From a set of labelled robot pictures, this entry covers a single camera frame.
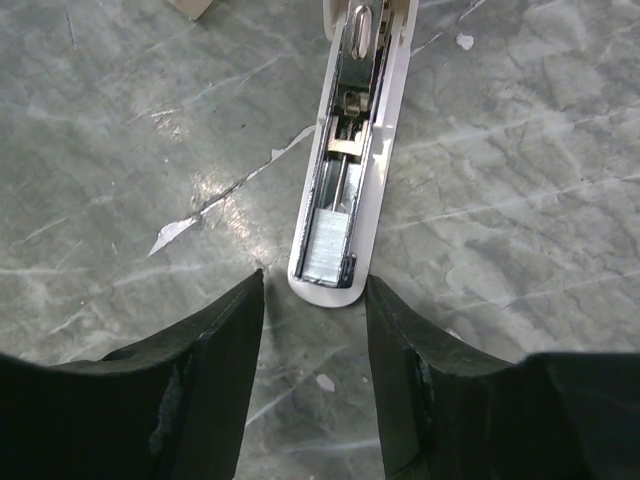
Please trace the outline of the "silver staple strip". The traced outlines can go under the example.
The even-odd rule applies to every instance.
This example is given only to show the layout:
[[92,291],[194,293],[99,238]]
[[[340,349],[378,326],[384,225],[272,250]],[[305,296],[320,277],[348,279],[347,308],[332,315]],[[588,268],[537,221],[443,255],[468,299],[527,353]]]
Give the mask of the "silver staple strip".
[[349,215],[316,208],[302,266],[302,277],[336,287],[340,279],[343,245]]

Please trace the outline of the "white staple box sleeve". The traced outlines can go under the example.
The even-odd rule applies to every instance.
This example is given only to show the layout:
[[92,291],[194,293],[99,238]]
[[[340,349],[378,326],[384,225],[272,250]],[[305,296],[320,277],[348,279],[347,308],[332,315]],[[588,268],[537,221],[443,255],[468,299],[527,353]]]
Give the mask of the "white staple box sleeve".
[[213,0],[169,0],[169,3],[189,20],[197,21],[210,7]]

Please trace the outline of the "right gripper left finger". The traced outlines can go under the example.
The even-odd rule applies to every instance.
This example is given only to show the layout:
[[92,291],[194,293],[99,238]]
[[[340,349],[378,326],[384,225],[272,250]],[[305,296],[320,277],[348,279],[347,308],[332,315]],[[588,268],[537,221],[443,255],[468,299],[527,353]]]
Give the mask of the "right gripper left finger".
[[231,479],[264,320],[256,271],[209,306],[99,360],[55,369],[61,479]]

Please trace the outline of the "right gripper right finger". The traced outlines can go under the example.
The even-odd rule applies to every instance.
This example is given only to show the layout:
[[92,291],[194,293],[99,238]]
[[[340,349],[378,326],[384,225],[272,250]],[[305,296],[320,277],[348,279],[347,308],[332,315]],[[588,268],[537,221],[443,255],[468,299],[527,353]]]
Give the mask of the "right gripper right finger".
[[447,333],[377,276],[365,308],[386,478],[519,478],[517,364]]

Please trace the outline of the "white stapler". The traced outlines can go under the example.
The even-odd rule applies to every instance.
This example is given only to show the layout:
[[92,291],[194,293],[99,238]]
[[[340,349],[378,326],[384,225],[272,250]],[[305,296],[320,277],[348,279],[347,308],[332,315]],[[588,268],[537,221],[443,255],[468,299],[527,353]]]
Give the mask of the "white stapler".
[[[331,42],[287,277],[304,301],[340,308],[362,294],[411,57],[415,1],[326,1]],[[302,277],[316,208],[349,215],[336,287]]]

